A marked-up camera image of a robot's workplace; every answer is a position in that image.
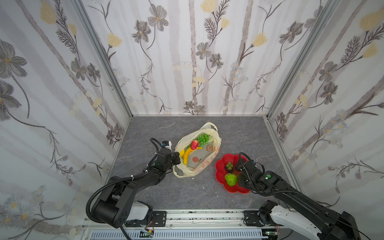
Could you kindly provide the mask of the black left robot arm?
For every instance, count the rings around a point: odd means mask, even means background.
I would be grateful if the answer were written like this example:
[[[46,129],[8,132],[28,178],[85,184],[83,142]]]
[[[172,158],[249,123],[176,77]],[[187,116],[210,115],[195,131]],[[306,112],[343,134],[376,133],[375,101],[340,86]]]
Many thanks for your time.
[[[141,174],[110,178],[106,185],[89,198],[86,204],[88,219],[120,228],[128,220],[136,194],[159,184],[166,177],[167,171],[180,163],[178,152],[162,148]]]

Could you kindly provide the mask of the dark purple fake mangosteen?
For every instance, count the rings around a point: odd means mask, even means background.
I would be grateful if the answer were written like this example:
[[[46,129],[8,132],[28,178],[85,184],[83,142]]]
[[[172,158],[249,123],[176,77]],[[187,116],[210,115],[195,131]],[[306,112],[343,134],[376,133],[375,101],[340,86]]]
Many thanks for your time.
[[[228,162],[226,165],[225,165],[225,170],[227,173],[233,173],[235,171],[235,167],[233,165],[232,162]]]

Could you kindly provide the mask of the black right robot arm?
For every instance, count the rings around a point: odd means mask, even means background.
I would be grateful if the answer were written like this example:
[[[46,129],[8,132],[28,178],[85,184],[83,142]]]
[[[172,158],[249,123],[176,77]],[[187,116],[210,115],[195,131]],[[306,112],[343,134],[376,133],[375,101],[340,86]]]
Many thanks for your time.
[[[307,197],[272,171],[258,169],[247,156],[239,155],[236,170],[239,184],[262,197],[274,197],[289,206],[285,209],[268,200],[254,217],[252,224],[283,225],[311,240],[359,240],[361,234],[355,218],[347,212],[338,213]]]

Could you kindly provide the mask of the bright green bumpy fake fruit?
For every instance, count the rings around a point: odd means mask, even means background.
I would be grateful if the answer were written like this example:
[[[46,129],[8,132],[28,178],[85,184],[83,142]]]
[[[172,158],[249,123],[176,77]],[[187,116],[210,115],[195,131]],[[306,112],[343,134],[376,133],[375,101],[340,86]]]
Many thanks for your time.
[[[225,181],[229,187],[233,187],[237,184],[238,177],[237,177],[237,175],[235,175],[233,173],[227,173],[225,175]]]

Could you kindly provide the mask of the pale yellow printed plastic bag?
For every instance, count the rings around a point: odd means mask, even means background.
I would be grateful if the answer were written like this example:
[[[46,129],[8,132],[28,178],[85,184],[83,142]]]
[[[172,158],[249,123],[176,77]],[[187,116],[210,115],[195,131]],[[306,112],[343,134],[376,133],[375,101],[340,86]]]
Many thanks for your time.
[[[178,153],[182,150],[186,151],[191,147],[191,142],[202,133],[210,135],[211,141],[203,146],[201,150],[192,152],[189,155],[187,165],[184,165],[183,159],[181,159],[181,163],[173,167],[173,173],[177,178],[187,178],[198,175],[212,163],[218,155],[222,139],[219,136],[217,126],[211,122],[205,123],[199,130],[181,138],[175,147],[175,151]]]

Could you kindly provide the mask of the red flower-shaped plastic plate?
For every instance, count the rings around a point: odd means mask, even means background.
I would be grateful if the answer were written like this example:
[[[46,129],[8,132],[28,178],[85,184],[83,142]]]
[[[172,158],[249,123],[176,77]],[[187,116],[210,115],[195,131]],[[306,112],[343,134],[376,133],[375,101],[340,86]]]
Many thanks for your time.
[[[216,174],[215,174],[215,177],[216,177],[216,180],[223,185],[223,187],[226,189],[227,192],[229,193],[232,193],[232,194],[248,194],[250,193],[251,191],[246,189],[246,188],[243,188],[239,185],[239,180],[240,180],[240,175],[241,175],[241,172],[237,171],[235,169],[235,171],[233,172],[233,174],[237,175],[238,177],[238,182],[235,186],[233,187],[229,187],[225,181],[225,175],[227,174],[226,170],[225,170],[225,165],[228,163],[228,162],[232,162],[234,167],[236,166],[236,164],[238,163],[239,161],[239,155],[233,155],[233,154],[226,154],[224,155],[220,160],[218,160],[215,164],[215,168],[216,168]]]

